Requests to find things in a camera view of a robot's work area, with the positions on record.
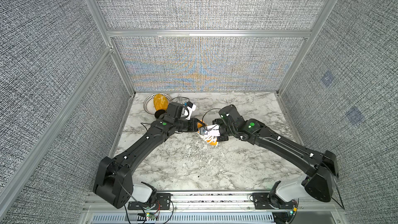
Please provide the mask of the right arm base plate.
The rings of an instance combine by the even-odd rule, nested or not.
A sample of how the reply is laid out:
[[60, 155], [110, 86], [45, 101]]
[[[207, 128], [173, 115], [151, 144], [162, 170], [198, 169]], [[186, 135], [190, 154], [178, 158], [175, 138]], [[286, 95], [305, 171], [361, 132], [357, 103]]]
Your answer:
[[293, 209], [296, 207], [297, 202], [292, 200], [289, 202], [283, 201], [276, 194], [276, 189], [279, 186], [281, 181], [277, 181], [270, 192], [266, 193], [253, 193], [251, 197], [251, 201], [255, 205], [255, 209]]

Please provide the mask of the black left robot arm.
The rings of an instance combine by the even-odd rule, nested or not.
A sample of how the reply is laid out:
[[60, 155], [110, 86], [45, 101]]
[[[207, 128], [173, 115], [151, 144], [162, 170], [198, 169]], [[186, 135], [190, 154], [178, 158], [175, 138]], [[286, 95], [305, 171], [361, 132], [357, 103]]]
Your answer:
[[103, 158], [98, 166], [93, 193], [119, 209], [130, 200], [138, 203], [151, 202], [155, 188], [146, 183], [133, 183], [132, 175], [142, 161], [158, 146], [175, 133], [197, 132], [198, 124], [204, 123], [189, 115], [188, 107], [171, 102], [165, 113], [161, 114], [146, 133], [127, 150], [114, 158]]

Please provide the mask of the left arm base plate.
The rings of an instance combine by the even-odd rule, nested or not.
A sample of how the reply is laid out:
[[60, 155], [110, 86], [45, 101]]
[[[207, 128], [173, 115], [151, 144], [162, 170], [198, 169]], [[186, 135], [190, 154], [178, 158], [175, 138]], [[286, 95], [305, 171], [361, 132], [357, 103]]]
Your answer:
[[141, 182], [133, 186], [132, 198], [128, 202], [128, 210], [156, 211], [169, 210], [171, 205], [170, 193], [159, 193], [148, 183]]

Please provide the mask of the orange power strip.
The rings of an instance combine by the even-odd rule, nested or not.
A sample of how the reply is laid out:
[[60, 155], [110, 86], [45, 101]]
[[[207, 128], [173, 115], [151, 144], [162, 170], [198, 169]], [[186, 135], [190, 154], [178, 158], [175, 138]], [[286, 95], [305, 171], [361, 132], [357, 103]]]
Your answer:
[[219, 124], [211, 124], [206, 125], [201, 120], [197, 122], [198, 135], [204, 140], [207, 144], [217, 147], [218, 146], [218, 138], [220, 137], [220, 125]]

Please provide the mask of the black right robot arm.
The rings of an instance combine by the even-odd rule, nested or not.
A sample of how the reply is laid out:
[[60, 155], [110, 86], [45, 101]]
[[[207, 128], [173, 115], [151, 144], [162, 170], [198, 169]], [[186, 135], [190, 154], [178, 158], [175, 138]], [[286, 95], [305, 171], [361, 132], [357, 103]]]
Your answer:
[[268, 201], [279, 208], [292, 200], [311, 197], [330, 202], [334, 180], [339, 176], [336, 154], [316, 151], [278, 134], [256, 119], [245, 120], [234, 105], [219, 111], [213, 121], [223, 141], [233, 136], [243, 142], [265, 148], [299, 168], [303, 175], [289, 181], [277, 181], [268, 193]]

